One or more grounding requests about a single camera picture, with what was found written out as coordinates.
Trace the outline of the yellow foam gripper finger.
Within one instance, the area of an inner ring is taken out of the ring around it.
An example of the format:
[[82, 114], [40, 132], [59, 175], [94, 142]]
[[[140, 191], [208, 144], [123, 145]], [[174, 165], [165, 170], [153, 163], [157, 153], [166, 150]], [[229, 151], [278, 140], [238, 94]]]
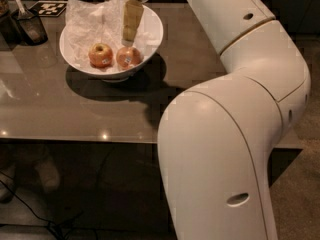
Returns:
[[127, 0], [123, 6], [122, 44], [133, 45], [143, 16], [144, 8], [138, 0]]

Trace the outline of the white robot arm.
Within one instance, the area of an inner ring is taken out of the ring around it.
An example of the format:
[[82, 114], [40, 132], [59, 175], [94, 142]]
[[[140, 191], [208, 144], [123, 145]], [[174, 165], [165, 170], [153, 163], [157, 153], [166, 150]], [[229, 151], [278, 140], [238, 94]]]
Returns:
[[278, 240], [268, 160], [306, 108], [308, 66], [260, 0], [187, 1], [226, 73], [179, 94], [159, 123], [177, 239]]

